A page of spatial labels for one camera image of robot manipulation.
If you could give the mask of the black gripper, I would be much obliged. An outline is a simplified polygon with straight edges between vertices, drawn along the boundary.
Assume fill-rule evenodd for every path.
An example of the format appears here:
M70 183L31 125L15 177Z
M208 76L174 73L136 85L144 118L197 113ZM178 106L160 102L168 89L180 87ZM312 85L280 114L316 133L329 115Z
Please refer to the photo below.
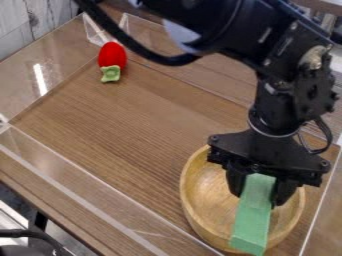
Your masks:
M241 195L245 177L263 174L276 178L271 194L273 207L281 206L293 195L297 185L319 187L329 163L312 154L292 137L271 138L252 129L208 137L208 160L225 171L233 196Z

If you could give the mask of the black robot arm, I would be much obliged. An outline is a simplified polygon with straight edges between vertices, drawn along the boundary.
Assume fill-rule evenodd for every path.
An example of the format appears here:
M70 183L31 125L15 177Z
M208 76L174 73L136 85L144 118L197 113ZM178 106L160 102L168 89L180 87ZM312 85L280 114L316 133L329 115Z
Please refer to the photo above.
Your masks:
M289 0L129 0L157 15L181 54L149 50L118 27L93 0L74 0L104 31L137 55L165 66L182 66L218 53L256 74L248 128L213 134L206 160L221 166L229 191L240 195L247 178L273 178L269 200L283 205L296 189L317 186L329 170L320 150L300 135L307 123L329 128L321 117L339 95L331 72L332 42Z

